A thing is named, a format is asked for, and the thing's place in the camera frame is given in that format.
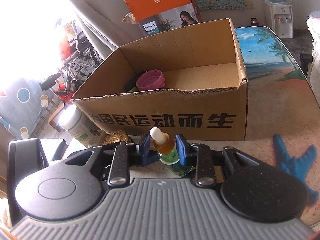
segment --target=green liquid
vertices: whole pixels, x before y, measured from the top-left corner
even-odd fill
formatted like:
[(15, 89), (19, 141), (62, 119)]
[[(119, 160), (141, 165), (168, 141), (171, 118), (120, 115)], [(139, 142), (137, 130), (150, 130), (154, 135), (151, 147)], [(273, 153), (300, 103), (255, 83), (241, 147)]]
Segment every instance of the green liquid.
[(160, 161), (165, 164), (175, 175), (184, 176), (192, 170), (192, 166), (181, 166), (176, 147), (169, 154), (158, 152)]

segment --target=wall outlet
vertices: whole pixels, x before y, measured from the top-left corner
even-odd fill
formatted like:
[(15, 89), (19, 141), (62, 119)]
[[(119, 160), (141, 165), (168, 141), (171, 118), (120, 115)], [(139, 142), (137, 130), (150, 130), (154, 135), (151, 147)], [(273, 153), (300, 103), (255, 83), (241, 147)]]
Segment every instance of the wall outlet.
[(253, 3), (251, 1), (244, 2), (246, 9), (253, 9)]

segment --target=philips logo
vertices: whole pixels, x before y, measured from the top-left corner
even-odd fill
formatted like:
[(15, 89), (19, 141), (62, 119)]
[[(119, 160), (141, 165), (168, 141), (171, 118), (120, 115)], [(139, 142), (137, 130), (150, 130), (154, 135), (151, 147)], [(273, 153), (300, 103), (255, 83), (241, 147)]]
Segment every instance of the philips logo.
[(146, 31), (150, 31), (150, 30), (153, 30), (153, 29), (157, 28), (157, 25), (156, 25), (156, 22), (153, 21), (153, 22), (144, 24), (143, 27), (144, 27), (144, 29), (145, 29)]

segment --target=white rubber dropper bulb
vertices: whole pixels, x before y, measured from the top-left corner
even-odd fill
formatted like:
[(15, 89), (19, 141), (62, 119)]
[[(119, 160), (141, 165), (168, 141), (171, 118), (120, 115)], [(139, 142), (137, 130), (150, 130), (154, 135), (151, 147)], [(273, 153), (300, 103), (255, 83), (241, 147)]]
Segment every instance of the white rubber dropper bulb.
[(167, 141), (167, 137), (161, 132), (158, 127), (151, 128), (150, 136), (153, 138), (157, 145), (163, 145)]

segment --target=woman's black hair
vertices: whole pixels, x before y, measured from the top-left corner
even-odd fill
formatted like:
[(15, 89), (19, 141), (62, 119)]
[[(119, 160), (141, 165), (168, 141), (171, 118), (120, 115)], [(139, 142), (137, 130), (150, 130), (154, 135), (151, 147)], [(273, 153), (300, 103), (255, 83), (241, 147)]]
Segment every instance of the woman's black hair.
[(182, 12), (180, 13), (180, 19), (182, 20), (181, 15), (189, 17), (189, 20), (195, 20), (195, 19), (193, 19), (193, 18), (191, 17), (191, 15), (190, 15), (187, 11), (182, 11)]

